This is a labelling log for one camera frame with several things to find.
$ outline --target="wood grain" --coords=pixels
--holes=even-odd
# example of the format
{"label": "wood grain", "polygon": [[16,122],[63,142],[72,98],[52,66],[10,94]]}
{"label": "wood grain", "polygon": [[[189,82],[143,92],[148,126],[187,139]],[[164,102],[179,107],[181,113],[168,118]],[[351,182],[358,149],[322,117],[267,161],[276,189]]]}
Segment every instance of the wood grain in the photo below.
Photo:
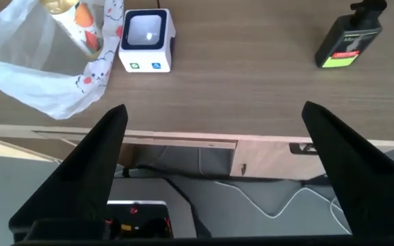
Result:
{"label": "wood grain", "polygon": [[356,64],[313,62],[352,2],[161,0],[177,30],[171,73],[129,74],[116,59],[102,99],[63,121],[0,92],[0,124],[90,128],[124,103],[131,130],[308,137],[300,112],[312,100],[368,139],[394,140],[394,1]]}

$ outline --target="plastic bag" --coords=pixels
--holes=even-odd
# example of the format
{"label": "plastic bag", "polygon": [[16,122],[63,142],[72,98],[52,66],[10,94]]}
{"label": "plastic bag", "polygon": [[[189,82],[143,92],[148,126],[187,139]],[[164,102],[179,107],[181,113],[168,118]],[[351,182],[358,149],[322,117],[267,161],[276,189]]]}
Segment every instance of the plastic bag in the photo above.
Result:
{"label": "plastic bag", "polygon": [[124,11],[123,0],[99,3],[104,46],[89,61],[38,0],[12,0],[0,12],[0,90],[56,120],[97,101],[109,81]]}

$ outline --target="drawer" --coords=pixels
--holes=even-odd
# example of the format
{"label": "drawer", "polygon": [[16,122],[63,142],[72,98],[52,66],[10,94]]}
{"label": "drawer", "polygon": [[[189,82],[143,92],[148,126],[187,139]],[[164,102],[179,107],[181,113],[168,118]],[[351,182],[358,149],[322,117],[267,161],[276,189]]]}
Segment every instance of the drawer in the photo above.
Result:
{"label": "drawer", "polygon": [[[231,176],[308,180],[325,174],[319,156],[314,154],[313,146],[310,147],[308,149],[308,143],[240,140],[235,150]],[[296,148],[308,150],[296,154]],[[383,152],[394,150],[394,147],[378,148]]]}

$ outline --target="white box device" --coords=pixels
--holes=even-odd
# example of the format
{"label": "white box device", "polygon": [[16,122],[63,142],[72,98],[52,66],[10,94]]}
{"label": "white box device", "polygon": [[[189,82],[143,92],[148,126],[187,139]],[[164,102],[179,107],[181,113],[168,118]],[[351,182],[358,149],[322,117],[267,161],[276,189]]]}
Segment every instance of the white box device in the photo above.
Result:
{"label": "white box device", "polygon": [[169,10],[127,10],[118,56],[127,72],[170,72],[175,38]]}

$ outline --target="white cable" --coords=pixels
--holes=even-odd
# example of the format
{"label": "white cable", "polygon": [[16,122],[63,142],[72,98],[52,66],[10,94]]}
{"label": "white cable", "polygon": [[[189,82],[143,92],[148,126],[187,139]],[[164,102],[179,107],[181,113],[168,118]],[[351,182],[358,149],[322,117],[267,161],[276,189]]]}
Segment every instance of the white cable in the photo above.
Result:
{"label": "white cable", "polygon": [[335,221],[339,224],[339,226],[341,228],[343,228],[343,230],[345,230],[349,235],[352,235],[352,233],[340,222],[340,220],[337,218],[337,216],[335,216],[334,211],[332,209],[332,206],[335,206],[335,201],[337,200],[336,197],[334,197],[334,199],[332,199],[331,203],[329,204],[329,211],[331,212],[331,215],[334,217]]}
{"label": "white cable", "polygon": [[[203,176],[204,176],[204,174],[202,173],[202,170],[201,170],[201,164],[200,164],[200,148],[198,148],[198,171],[200,172],[200,174],[202,174]],[[231,185],[231,184],[226,184],[226,183],[223,183],[223,182],[219,182],[219,181],[214,181],[214,183],[216,183],[216,184],[218,184],[218,185],[222,185],[222,186],[225,186],[225,187],[230,187],[230,188],[232,188],[232,189],[236,189],[237,191],[239,191],[259,212],[261,212],[264,216],[266,216],[267,218],[269,218],[269,219],[275,219],[275,218],[277,218],[277,217],[279,217],[284,211],[285,211],[285,209],[288,207],[288,205],[290,205],[290,203],[291,203],[291,201],[293,201],[293,199],[294,199],[294,197],[298,194],[298,193],[300,193],[301,191],[309,191],[309,192],[311,192],[311,193],[313,193],[314,195],[316,195],[317,197],[319,197],[319,198],[321,198],[323,201],[325,201],[325,202],[328,202],[329,204],[330,204],[330,212],[331,212],[331,215],[334,217],[334,219],[335,219],[335,221],[339,224],[339,226],[343,229],[343,230],[345,230],[345,232],[347,232],[348,234],[352,234],[348,229],[346,229],[345,228],[345,226],[337,219],[337,217],[335,216],[335,214],[334,214],[334,211],[332,210],[332,207],[334,206],[336,209],[338,209],[340,212],[343,212],[343,210],[339,207],[339,206],[337,206],[334,202],[335,202],[335,200],[337,199],[336,197],[332,200],[332,202],[328,199],[328,198],[326,198],[326,197],[324,197],[322,194],[320,194],[320,193],[318,193],[318,192],[316,192],[316,191],[314,191],[314,190],[312,190],[312,189],[310,189],[310,188],[308,188],[308,187],[303,187],[303,188],[301,188],[301,189],[299,189],[298,191],[296,191],[292,196],[291,196],[291,198],[288,200],[288,202],[283,206],[283,208],[278,212],[278,213],[276,213],[275,215],[270,215],[270,214],[268,214],[268,213],[266,213],[264,210],[262,210],[262,208],[261,207],[259,207],[252,199],[250,199],[250,197],[248,196],[248,195],[246,195],[240,188],[238,188],[238,187],[236,187],[235,185]]]}

